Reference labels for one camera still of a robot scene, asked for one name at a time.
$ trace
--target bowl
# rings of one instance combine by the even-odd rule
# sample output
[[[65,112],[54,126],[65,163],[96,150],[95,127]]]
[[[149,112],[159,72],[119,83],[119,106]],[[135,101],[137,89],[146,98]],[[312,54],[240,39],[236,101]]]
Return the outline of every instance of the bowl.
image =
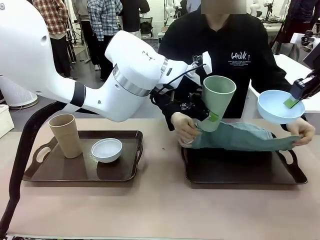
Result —
[[[265,120],[274,124],[289,124],[296,121],[305,112],[305,105],[298,102],[288,108],[284,102],[292,98],[291,94],[281,90],[267,90],[257,100],[258,112]]]
[[[101,163],[111,163],[117,160],[122,151],[122,143],[115,138],[97,141],[91,148],[92,155]]]

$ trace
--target green cup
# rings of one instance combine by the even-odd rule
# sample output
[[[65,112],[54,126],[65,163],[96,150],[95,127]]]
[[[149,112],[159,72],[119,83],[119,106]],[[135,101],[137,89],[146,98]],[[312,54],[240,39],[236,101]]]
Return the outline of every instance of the green cup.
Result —
[[[210,114],[205,120],[197,122],[200,129],[213,132],[218,128],[236,89],[236,84],[224,76],[208,76],[203,81],[202,100]]]

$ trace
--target black pants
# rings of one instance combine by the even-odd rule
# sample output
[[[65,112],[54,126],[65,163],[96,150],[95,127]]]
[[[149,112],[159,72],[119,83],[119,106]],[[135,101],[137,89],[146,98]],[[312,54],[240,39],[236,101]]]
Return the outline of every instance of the black pants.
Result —
[[[100,68],[101,68],[101,73],[100,73],[100,78],[102,80],[107,80],[109,75],[111,74],[113,70],[113,65],[112,63],[105,57],[105,52],[107,49],[107,46],[112,39],[113,36],[104,36],[103,41],[100,41],[99,46],[100,46],[100,55],[99,55],[99,62],[100,62]]]
[[[88,45],[91,62],[93,65],[99,65],[99,42],[97,36],[92,31],[89,21],[82,21],[81,27],[84,40]]]
[[[55,70],[58,74],[64,74],[65,77],[70,77],[70,63],[66,37],[64,36],[61,39],[50,38],[50,40]]]

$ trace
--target teal cloth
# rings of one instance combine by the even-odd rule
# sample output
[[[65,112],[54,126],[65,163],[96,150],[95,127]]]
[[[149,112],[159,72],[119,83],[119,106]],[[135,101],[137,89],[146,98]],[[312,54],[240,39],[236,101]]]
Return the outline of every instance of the teal cloth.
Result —
[[[215,131],[201,130],[201,135],[192,142],[193,149],[220,148],[226,150],[264,152],[291,150],[293,142],[300,139],[299,136],[285,138],[273,138],[270,131],[248,123],[224,123],[220,122]]]

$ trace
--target light blue bowl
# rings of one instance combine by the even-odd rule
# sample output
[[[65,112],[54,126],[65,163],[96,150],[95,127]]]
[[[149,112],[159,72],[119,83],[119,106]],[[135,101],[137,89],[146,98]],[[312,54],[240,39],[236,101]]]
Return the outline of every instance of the light blue bowl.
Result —
[[[290,97],[291,94],[286,91],[264,91],[257,101],[259,114],[274,124],[289,124],[296,121],[304,114],[305,105],[300,101],[293,108],[287,108],[284,102]]]

